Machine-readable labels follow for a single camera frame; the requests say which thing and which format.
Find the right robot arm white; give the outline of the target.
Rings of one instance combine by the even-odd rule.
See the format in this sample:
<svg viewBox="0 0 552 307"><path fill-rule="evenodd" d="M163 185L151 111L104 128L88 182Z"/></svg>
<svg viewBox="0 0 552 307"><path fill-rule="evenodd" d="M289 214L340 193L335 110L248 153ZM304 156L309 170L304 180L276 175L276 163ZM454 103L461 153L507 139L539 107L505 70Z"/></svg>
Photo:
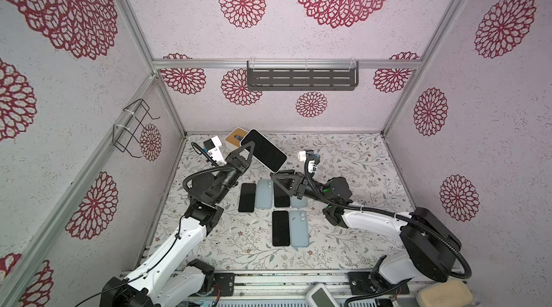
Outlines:
<svg viewBox="0 0 552 307"><path fill-rule="evenodd" d="M360 229L402 242L401 252L382 256L372 268L375 285L400 285L418 276L438 283L472 276L460 240L428 209L398 213L356 205L344 177L319 183L310 173L284 170L273 173L271 179L289 196L324 203L323 214L335 227Z"/></svg>

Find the light blue phone case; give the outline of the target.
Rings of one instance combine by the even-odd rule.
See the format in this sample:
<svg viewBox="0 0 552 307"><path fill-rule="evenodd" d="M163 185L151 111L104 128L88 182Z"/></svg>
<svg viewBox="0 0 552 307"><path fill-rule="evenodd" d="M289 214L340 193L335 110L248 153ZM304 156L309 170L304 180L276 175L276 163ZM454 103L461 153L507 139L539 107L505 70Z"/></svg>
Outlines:
<svg viewBox="0 0 552 307"><path fill-rule="evenodd" d="M290 206L296 209L303 209L308 207L308 199L304 196L299 199L297 196L290 197Z"/></svg>
<svg viewBox="0 0 552 307"><path fill-rule="evenodd" d="M290 245L292 247L309 246L308 216L305 211L290 212Z"/></svg>
<svg viewBox="0 0 552 307"><path fill-rule="evenodd" d="M273 207L274 183L270 179L260 179L257 182L255 208L271 209Z"/></svg>

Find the black phone with screen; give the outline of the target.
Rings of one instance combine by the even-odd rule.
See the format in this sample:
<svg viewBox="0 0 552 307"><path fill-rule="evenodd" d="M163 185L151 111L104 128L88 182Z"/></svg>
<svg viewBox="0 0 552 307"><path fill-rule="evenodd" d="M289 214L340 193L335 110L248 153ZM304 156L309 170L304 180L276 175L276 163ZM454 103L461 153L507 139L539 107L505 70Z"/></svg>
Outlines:
<svg viewBox="0 0 552 307"><path fill-rule="evenodd" d="M290 246L290 224L287 211L274 211L273 214L273 246Z"/></svg>

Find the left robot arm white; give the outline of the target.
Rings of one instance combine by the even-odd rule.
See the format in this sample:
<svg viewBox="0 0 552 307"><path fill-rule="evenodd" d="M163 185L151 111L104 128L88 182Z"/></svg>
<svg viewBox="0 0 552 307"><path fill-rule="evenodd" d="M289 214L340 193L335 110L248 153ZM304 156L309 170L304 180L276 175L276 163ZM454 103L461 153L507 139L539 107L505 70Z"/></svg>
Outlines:
<svg viewBox="0 0 552 307"><path fill-rule="evenodd" d="M102 289L100 306L177 306L193 294L207 294L214 286L214 268L193 260L178 276L174 272L191 250L219 223L219 203L247 172L255 144L232 151L225 165L193 173L183 181L190 204L172 235L124 279L113 277Z"/></svg>

